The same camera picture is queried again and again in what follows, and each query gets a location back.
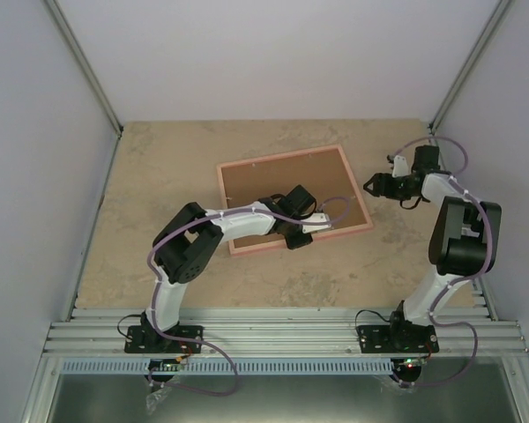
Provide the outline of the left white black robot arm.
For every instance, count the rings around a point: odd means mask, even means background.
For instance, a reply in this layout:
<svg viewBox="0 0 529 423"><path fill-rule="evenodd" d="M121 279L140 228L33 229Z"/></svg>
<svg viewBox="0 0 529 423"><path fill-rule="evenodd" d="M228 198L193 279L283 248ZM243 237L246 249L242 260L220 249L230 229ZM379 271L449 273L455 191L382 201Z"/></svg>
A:
<svg viewBox="0 0 529 423"><path fill-rule="evenodd" d="M170 349L184 333L178 323L187 285L201 274L220 245L279 234L289 249L307 246L313 233L331 226L316 206L316 199L301 185L286 196L264 197L225 210L186 204L154 239L147 257L155 283L136 339L156 352Z"/></svg>

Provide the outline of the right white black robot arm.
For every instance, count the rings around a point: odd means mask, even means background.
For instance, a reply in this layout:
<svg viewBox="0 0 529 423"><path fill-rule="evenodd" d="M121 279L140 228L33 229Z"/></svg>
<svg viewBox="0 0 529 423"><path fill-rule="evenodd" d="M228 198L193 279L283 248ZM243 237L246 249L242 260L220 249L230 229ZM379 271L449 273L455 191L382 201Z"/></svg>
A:
<svg viewBox="0 0 529 423"><path fill-rule="evenodd" d="M489 272L494 263L502 219L499 204L480 200L441 169L440 150L421 145L413 164L394 154L391 172L375 174L364 185L374 197L404 203L428 202L439 212L428 245L430 268L412 295L381 325L357 325L365 353L436 353L436 317L462 286Z"/></svg>

